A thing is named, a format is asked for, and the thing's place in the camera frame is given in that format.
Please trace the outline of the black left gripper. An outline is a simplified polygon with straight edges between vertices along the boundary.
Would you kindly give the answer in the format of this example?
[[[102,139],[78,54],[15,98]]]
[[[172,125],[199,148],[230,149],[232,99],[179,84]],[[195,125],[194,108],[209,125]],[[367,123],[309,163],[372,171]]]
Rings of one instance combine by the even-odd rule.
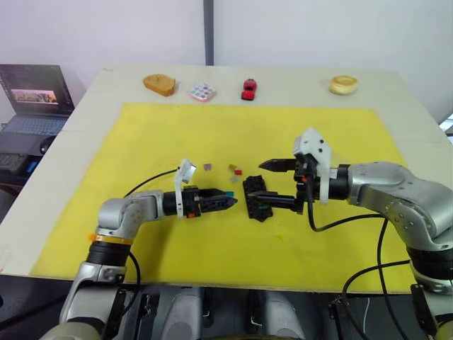
[[[217,188],[199,189],[197,186],[183,188],[183,213],[186,217],[199,217],[201,213],[228,210],[237,202],[237,199],[227,196],[224,191]]]

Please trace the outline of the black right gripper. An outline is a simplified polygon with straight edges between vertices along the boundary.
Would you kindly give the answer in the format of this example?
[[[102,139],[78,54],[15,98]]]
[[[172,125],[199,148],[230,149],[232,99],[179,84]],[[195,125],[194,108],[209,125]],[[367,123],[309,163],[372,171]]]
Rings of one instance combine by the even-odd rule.
[[[317,162],[311,155],[299,154],[295,159],[269,159],[264,161],[259,165],[260,169],[272,172],[294,171],[297,189],[296,198],[271,191],[256,191],[248,193],[247,197],[258,205],[287,209],[302,215],[304,204],[313,203],[319,198],[316,167]]]

